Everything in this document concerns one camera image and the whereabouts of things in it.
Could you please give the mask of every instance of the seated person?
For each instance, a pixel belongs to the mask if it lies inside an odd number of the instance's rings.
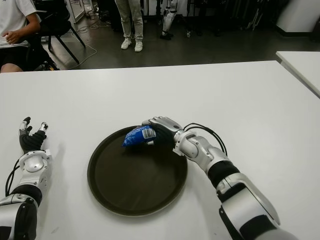
[[[22,38],[39,30],[32,0],[0,0],[0,73],[27,70],[29,45]]]

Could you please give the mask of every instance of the person's knee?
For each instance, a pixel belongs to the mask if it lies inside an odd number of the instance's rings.
[[[121,22],[128,23],[128,22],[130,22],[130,18],[128,16],[127,17],[121,17]]]
[[[138,16],[135,16],[132,20],[133,20],[133,22],[134,22],[135,24],[143,24],[143,19],[142,19],[141,14],[138,15]]]
[[[23,72],[23,70],[12,63],[6,63],[1,67],[0,73],[16,73],[16,72]]]

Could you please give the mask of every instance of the white shirt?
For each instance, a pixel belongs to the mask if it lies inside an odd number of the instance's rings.
[[[7,31],[16,31],[27,25],[27,16],[36,12],[32,0],[0,0],[0,49],[16,46],[28,46],[24,41],[9,44],[2,35]]]

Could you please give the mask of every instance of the black shorts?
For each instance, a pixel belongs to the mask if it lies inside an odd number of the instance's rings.
[[[0,48],[0,69],[5,64],[14,64],[27,71],[27,52],[26,46]]]

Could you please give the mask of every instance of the robotic hand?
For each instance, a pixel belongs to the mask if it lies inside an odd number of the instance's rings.
[[[30,117],[19,128],[19,141],[24,155],[19,158],[6,183],[5,198],[0,200],[0,240],[34,240],[37,229],[37,211],[46,193],[51,174],[50,151],[41,150],[48,125],[43,122],[39,130],[29,135]],[[10,193],[14,172],[22,170],[20,183]]]
[[[196,162],[206,173],[222,203],[219,214],[232,239],[297,240],[279,228],[275,208],[222,150],[168,117],[154,117],[142,125],[151,125],[156,133],[148,144],[171,143],[175,153]]]

